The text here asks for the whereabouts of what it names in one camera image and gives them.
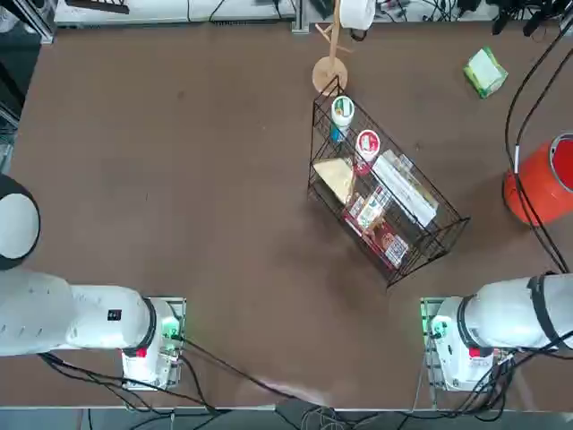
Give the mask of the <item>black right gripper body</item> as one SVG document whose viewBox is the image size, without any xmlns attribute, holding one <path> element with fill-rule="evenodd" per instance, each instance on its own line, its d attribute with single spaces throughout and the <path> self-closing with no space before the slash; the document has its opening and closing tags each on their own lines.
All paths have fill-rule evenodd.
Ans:
<svg viewBox="0 0 573 430">
<path fill-rule="evenodd" d="M 560 14 L 560 2 L 552 0 L 515 0 L 503 2 L 503 12 L 508 15 L 513 15 L 528 9 L 536 12 L 541 11 L 547 16 L 558 16 Z"/>
</svg>

